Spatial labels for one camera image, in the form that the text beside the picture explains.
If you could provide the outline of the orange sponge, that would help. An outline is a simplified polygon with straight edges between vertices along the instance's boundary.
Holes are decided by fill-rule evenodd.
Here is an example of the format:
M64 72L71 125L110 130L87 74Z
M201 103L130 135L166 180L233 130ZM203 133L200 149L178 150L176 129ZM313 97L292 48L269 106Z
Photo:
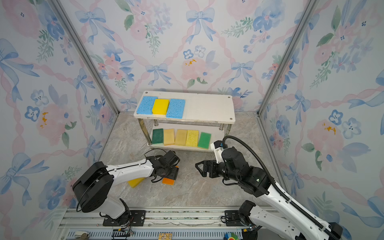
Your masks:
M163 178L162 183L165 185L173 186L175 184L175 180L169 178Z

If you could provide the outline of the light green sponge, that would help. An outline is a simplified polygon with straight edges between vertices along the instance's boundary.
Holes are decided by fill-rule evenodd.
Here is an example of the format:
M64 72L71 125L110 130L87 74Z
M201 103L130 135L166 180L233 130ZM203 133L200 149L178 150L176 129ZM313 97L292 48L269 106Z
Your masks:
M208 150L210 148L211 137L212 134L201 132L198 142L198 148Z

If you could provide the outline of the dark green scouring sponge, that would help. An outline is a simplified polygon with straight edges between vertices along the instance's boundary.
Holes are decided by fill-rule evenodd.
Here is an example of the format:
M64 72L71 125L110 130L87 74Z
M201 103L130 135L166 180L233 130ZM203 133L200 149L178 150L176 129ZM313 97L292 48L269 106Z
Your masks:
M164 143L164 129L153 129L152 144L159 145Z

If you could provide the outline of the bright yellow porous sponge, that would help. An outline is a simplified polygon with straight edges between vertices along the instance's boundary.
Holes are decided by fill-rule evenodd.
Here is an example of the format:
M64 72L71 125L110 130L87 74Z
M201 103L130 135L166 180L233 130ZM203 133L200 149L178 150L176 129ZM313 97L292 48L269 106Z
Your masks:
M199 142L199 131L187 130L186 146L197 147Z

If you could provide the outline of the blue sponge front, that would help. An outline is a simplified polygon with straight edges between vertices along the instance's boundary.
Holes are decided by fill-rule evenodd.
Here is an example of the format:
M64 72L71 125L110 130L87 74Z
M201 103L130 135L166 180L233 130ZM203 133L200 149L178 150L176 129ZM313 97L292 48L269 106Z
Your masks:
M186 101L182 99L171 99L167 110L166 118L182 119L185 103Z

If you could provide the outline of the blue sponge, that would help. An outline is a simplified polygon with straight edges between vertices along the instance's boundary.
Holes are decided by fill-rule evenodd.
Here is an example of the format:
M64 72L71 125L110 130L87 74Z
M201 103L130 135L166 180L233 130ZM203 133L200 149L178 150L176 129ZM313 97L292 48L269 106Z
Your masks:
M144 96L137 108L136 113L138 115L152 115L152 110L157 99L158 97Z
M182 99L171 99L167 110L166 118L182 119L185 103L186 101Z

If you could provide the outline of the small yellow sponge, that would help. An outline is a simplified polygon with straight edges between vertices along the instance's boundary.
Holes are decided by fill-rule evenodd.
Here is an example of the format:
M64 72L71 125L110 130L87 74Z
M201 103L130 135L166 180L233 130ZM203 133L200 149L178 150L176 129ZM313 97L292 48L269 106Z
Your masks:
M170 100L168 99L156 99L152 109L153 115L166 115L169 104Z

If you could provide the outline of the blue sponge back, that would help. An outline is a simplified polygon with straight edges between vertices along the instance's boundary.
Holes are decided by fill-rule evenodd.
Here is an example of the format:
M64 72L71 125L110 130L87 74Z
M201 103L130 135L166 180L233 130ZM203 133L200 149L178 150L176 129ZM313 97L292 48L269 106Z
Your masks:
M144 96L137 108L136 113L138 115L152 115L152 110L157 99L158 97Z

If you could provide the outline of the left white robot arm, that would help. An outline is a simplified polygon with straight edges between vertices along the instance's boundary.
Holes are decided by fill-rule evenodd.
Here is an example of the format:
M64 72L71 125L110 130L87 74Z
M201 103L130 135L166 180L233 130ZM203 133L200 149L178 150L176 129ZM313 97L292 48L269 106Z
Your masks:
M96 162L72 186L78 201L76 211L98 211L105 218L105 227L129 226L135 215L123 199L115 199L110 194L111 189L140 178L153 177L153 183L163 179L175 180L179 162L180 158L174 151L123 165L107 166L103 162Z

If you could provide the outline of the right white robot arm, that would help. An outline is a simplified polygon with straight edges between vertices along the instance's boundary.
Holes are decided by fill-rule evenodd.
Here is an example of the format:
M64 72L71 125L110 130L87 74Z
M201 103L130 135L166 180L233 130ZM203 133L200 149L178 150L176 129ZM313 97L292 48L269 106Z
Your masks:
M308 211L280 188L267 172L248 164L236 148L218 147L215 160L201 161L195 165L202 177L230 180L244 192L262 199L281 216L265 212L251 201L244 201L238 216L244 226L267 228L288 240L340 240L343 228L327 222Z

